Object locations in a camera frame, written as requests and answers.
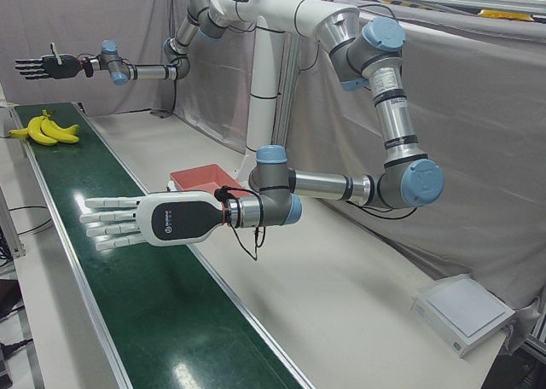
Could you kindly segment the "robot hand black palm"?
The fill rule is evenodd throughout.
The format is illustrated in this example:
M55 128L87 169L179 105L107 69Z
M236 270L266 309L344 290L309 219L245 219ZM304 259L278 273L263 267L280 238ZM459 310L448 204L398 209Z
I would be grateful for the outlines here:
M81 61L73 55L60 54L54 42L49 44L49 48L51 54L39 59L15 60L15 69L28 80L74 78L84 69Z

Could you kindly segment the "robot hand white back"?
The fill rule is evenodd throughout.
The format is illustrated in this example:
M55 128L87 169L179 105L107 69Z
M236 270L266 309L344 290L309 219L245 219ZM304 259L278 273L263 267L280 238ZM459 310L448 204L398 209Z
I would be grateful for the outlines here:
M100 224L86 235L109 237L96 242L98 251L145 242L156 247L197 243L225 223L223 204L202 190L89 198L84 203L98 211L79 221Z

